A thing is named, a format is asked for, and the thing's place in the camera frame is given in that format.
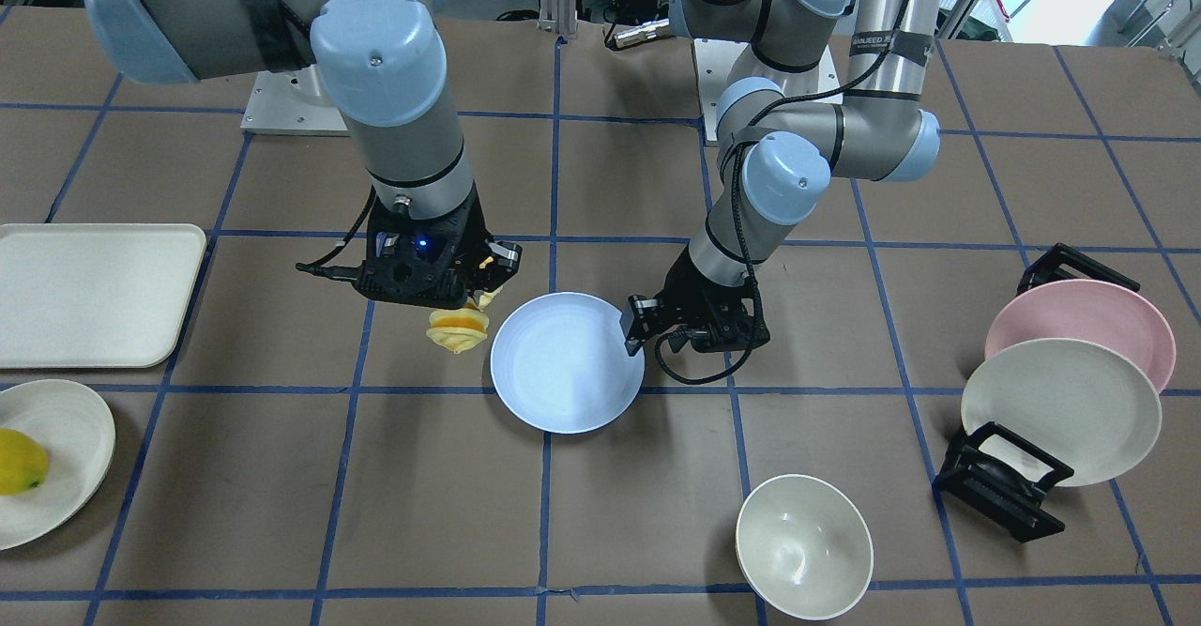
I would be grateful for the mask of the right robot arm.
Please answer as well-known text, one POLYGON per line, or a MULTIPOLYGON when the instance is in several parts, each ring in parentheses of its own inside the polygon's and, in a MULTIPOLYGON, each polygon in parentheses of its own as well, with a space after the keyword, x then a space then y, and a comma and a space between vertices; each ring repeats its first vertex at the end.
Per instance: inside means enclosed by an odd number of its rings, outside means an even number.
POLYGON ((374 302, 464 308, 522 263, 486 229, 434 23, 443 0, 84 0, 116 70, 139 84, 191 84, 316 67, 372 177, 355 220, 366 255, 297 264, 374 302))

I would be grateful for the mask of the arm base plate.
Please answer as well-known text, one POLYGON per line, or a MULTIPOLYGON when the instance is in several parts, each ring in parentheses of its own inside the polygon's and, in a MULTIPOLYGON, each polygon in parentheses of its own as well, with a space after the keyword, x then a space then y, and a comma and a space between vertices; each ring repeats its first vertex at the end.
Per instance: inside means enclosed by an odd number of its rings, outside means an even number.
POLYGON ((321 85, 316 65, 295 71, 261 71, 253 78, 241 130, 252 135, 347 137, 342 114, 321 85))
POLYGON ((734 82, 761 77, 772 81, 787 97, 821 93, 839 87, 838 74, 829 49, 821 52, 815 66, 799 73, 772 68, 748 49, 745 41, 695 38, 693 41, 697 87, 703 111, 713 111, 725 87, 734 82))

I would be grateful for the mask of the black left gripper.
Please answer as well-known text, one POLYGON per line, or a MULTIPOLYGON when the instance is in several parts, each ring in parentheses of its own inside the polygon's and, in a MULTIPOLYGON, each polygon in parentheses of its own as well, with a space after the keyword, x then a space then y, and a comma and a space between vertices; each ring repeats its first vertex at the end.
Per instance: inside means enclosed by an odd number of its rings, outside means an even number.
MULTIPOLYGON (((643 294, 631 294, 623 306, 625 348, 628 357, 643 351, 644 345, 655 336, 676 327, 682 328, 682 335, 670 335, 675 352, 685 342, 691 342, 691 329, 703 326, 710 312, 724 302, 755 300, 755 284, 745 279, 742 284, 715 284, 703 275, 694 266, 691 254, 682 251, 670 267, 665 284, 655 298, 643 294)), ((755 312, 761 314, 761 305, 755 302, 755 312)))

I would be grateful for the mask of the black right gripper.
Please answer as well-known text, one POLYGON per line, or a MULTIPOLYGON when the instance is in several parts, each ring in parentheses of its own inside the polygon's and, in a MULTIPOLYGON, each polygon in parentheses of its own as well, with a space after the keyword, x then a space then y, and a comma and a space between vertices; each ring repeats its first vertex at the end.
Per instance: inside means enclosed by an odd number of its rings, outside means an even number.
POLYGON ((420 308, 488 308, 516 275, 522 245, 492 242, 473 187, 448 214, 416 220, 372 199, 357 291, 374 302, 420 308))

